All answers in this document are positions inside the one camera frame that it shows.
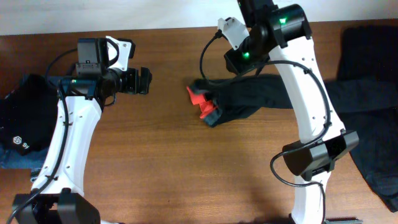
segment green light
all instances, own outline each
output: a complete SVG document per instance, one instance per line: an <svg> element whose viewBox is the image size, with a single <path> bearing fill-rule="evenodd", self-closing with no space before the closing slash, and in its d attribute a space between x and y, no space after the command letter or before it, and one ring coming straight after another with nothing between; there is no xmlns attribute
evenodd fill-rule
<svg viewBox="0 0 398 224"><path fill-rule="evenodd" d="M286 24L286 20L287 20L287 18L282 18L282 19L279 19L279 22L281 24Z"/></svg>
<svg viewBox="0 0 398 224"><path fill-rule="evenodd" d="M243 57L243 59L247 60L250 58L250 53L249 52L243 53L242 57Z"/></svg>

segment black cloth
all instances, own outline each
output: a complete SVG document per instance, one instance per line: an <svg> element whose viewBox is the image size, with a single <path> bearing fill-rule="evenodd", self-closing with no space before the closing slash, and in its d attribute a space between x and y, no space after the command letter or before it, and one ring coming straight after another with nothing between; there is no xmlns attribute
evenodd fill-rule
<svg viewBox="0 0 398 224"><path fill-rule="evenodd" d="M338 81L326 83L336 112L359 145L351 157L370 188L390 211L398 210L398 28L360 27L343 34ZM248 77L213 88L204 80L190 86L218 107L204 120L211 126L247 118L260 107L291 108L279 76Z"/></svg>
<svg viewBox="0 0 398 224"><path fill-rule="evenodd" d="M50 145L57 120L57 91L43 77L27 80L0 100L0 143L26 155Z"/></svg>

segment wooden table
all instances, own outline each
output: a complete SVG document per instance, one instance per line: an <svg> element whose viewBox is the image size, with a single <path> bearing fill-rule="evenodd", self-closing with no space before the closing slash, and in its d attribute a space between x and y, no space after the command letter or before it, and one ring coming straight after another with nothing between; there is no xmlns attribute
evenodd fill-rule
<svg viewBox="0 0 398 224"><path fill-rule="evenodd" d="M312 23L320 71L336 75L340 37L345 27L397 21ZM125 30L0 37L1 94L23 73L44 74L60 53L80 37L134 40L130 66L153 73L146 96L118 95L99 121L85 171L85 198L102 219L125 223L237 223L286 217L294 190L269 169L271 157L298 139L292 110L261 109L248 119L209 128L200 120L185 87L199 78L198 62L216 29ZM233 75L225 69L225 40L208 49L204 70L212 78ZM71 54L54 66L63 75L77 60ZM275 68L265 70L276 72ZM282 160L276 164L289 180ZM0 222L11 212L17 193L30 190L28 170L0 170ZM326 191L327 217L357 217L366 223L398 223L371 192L349 155L336 164Z"/></svg>

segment white wall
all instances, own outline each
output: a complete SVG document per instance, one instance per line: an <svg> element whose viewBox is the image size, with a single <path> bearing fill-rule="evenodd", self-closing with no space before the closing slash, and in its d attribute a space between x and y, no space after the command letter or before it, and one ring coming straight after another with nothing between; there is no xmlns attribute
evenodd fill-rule
<svg viewBox="0 0 398 224"><path fill-rule="evenodd" d="M398 17L398 0L274 2L301 5L309 21ZM206 27L231 16L242 20L236 0L0 0L0 35Z"/></svg>

